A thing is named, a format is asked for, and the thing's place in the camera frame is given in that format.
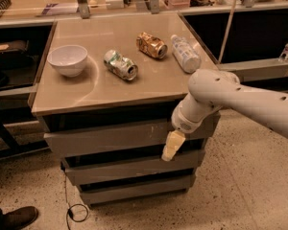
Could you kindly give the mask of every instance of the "brown leather shoe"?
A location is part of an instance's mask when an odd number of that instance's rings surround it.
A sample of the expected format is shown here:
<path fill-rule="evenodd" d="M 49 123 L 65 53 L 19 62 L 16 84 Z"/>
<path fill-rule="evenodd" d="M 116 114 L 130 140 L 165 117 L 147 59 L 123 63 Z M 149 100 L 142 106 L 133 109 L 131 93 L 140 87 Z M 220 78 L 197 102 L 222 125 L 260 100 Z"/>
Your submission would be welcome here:
<path fill-rule="evenodd" d="M 34 206 L 19 208 L 3 216 L 4 230 L 22 229 L 37 219 L 38 210 Z"/>

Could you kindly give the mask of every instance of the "floor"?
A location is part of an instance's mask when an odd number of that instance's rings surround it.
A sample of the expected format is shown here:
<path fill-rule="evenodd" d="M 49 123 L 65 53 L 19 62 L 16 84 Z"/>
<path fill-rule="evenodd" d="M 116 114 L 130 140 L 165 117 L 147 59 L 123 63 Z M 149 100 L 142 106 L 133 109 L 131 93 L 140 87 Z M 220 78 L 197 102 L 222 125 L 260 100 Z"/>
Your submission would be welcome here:
<path fill-rule="evenodd" d="M 0 207 L 39 210 L 26 229 L 68 229 L 66 197 L 70 205 L 82 203 L 48 149 L 0 160 Z M 84 209 L 74 209 L 77 219 L 84 216 Z M 288 140 L 222 110 L 187 193 L 96 206 L 84 222 L 69 224 L 85 230 L 288 230 Z"/>

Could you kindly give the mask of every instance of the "brown can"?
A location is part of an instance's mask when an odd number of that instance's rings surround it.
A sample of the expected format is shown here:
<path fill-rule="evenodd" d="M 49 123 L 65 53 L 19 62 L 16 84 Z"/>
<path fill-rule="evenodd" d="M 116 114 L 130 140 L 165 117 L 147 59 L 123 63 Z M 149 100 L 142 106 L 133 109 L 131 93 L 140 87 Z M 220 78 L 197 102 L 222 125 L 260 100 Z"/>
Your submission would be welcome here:
<path fill-rule="evenodd" d="M 167 46 L 162 40 L 144 32 L 138 35 L 136 46 L 151 58 L 164 58 L 167 52 Z"/>

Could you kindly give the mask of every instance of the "bowl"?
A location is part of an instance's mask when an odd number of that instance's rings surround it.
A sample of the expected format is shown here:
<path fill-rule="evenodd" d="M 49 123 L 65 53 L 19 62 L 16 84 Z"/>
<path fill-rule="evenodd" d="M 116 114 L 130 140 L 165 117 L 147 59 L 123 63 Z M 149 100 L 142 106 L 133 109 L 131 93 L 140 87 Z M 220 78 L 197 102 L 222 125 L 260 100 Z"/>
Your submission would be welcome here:
<path fill-rule="evenodd" d="M 76 77 L 85 69 L 87 49 L 79 45 L 61 46 L 48 54 L 47 61 L 60 74 Z"/>

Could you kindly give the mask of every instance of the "power cord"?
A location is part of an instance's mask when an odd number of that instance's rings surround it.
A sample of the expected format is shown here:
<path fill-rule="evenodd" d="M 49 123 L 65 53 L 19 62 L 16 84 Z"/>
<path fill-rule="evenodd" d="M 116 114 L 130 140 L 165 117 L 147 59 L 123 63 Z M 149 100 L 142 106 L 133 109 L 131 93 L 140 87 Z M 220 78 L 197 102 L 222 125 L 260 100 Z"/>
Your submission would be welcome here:
<path fill-rule="evenodd" d="M 68 227 L 68 230 L 70 230 L 70 226 L 69 226 L 69 222 L 68 222 L 68 217 L 70 217 L 74 222 L 84 222 L 87 218 L 88 218 L 88 209 L 87 207 L 85 207 L 85 205 L 81 204 L 81 203 L 76 203 L 72 206 L 69 205 L 68 200 L 67 200 L 67 178 L 66 178 L 66 173 L 65 173 L 65 200 L 66 200 L 66 204 L 68 205 L 68 209 L 66 212 L 66 224 Z M 73 208 L 75 207 L 83 207 L 85 208 L 85 216 L 81 219 L 75 219 L 75 214 L 72 211 Z"/>

